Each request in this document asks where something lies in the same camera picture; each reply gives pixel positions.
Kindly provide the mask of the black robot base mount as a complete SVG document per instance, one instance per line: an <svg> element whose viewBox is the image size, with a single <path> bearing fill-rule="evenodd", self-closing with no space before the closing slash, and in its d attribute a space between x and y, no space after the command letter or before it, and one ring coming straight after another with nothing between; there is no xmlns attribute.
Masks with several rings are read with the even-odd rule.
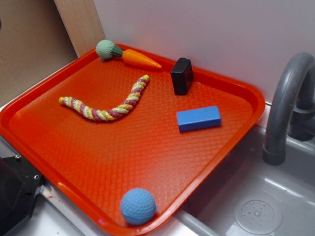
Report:
<svg viewBox="0 0 315 236"><path fill-rule="evenodd" d="M0 159L0 234L28 222L43 184L41 173L24 157Z"/></svg>

